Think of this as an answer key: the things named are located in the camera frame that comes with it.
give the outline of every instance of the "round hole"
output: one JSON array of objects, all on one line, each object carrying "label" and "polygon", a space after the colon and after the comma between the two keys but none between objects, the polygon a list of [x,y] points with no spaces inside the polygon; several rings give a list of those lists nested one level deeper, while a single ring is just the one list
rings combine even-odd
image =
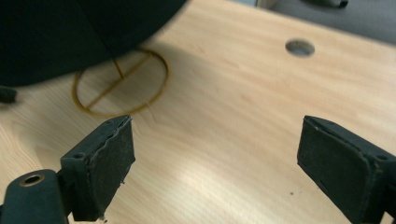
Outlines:
[{"label": "round hole", "polygon": [[379,160],[381,160],[381,161],[386,161],[386,160],[388,159],[388,157],[383,156],[383,155],[377,155],[376,157],[377,157]]},{"label": "round hole", "polygon": [[79,152],[78,154],[74,155],[73,158],[74,158],[74,159],[81,159],[81,158],[83,158],[84,156],[85,156],[84,153]]},{"label": "round hole", "polygon": [[306,40],[292,39],[286,43],[286,49],[294,56],[309,57],[315,52],[315,48]]},{"label": "round hole", "polygon": [[21,181],[20,185],[22,187],[31,187],[31,186],[36,185],[36,184],[40,183],[41,181],[43,181],[44,177],[45,177],[44,175],[30,175],[30,176],[24,178]]}]

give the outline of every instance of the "gold wire frame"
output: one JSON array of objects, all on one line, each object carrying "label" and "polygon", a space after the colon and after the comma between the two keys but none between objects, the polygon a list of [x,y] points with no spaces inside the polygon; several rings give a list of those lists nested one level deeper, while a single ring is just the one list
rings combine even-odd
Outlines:
[{"label": "gold wire frame", "polygon": [[[120,69],[119,64],[113,60],[114,65],[117,68],[117,72],[120,75],[120,79],[115,81],[112,85],[107,87],[104,91],[100,92],[99,95],[97,95],[92,101],[90,101],[87,105],[83,105],[82,102],[78,98],[78,84],[80,83],[82,76],[84,74],[84,71],[78,72],[75,75],[74,82],[73,82],[73,87],[72,87],[72,97],[73,97],[73,102],[75,105],[82,110],[83,112],[97,116],[97,117],[105,117],[105,118],[114,118],[118,117],[121,115],[128,115],[128,114],[134,114],[138,111],[141,111],[142,109],[146,108],[147,106],[151,105],[154,103],[156,100],[158,100],[161,95],[163,94],[163,91],[166,89],[167,83],[169,82],[170,78],[170,71],[169,71],[169,66],[168,63],[166,62],[165,58],[157,53],[154,50],[150,49],[137,49],[136,51],[143,52],[146,54],[146,57],[144,57],[142,60],[140,60],[138,63],[136,63],[129,71],[126,73],[123,73]],[[112,90],[117,88],[129,75],[133,74],[138,68],[140,68],[147,60],[150,58],[156,58],[158,59],[164,66],[165,68],[165,79],[163,81],[163,84],[161,87],[158,89],[158,91],[150,98],[148,99],[145,103],[138,105],[132,109],[127,109],[124,111],[121,111],[120,113],[114,113],[114,114],[105,114],[97,111],[91,110],[91,108],[96,105],[103,97],[105,97],[107,94],[109,94]]]}]

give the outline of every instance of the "wooden table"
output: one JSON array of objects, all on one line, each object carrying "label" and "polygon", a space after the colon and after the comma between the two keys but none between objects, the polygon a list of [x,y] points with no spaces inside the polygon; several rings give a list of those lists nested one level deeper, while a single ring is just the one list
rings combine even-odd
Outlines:
[{"label": "wooden table", "polygon": [[[289,54],[296,37],[315,54]],[[394,46],[211,0],[191,1],[146,45],[172,76],[133,115],[136,163],[107,223],[348,223],[297,165],[304,115],[396,154]],[[72,81],[21,88],[19,103],[1,105],[1,198],[20,175],[59,170],[60,157],[105,120],[75,107]]]}]

